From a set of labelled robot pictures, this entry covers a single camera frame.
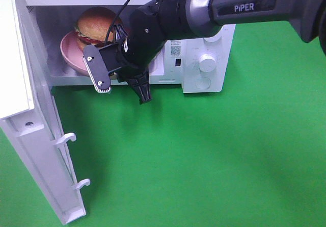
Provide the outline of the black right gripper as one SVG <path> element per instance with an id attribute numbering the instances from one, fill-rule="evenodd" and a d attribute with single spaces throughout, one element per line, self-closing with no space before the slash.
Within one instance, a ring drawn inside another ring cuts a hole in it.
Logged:
<path id="1" fill-rule="evenodd" d="M 139 97 L 140 105 L 151 101 L 148 65 L 150 45 L 141 37 L 128 37 L 122 24 L 113 25 L 114 41 L 118 42 L 116 59 L 122 66 L 116 71 L 118 82 L 127 82 Z"/>

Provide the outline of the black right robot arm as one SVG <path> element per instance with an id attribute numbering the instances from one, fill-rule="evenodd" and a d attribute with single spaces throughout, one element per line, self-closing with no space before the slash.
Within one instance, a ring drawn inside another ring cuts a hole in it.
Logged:
<path id="1" fill-rule="evenodd" d="M 168 40 L 214 36 L 224 25 L 287 21 L 303 42 L 318 38 L 325 48 L 325 0 L 151 0 L 130 16 L 119 41 L 117 79 L 140 103 L 150 100 L 148 65 Z"/>

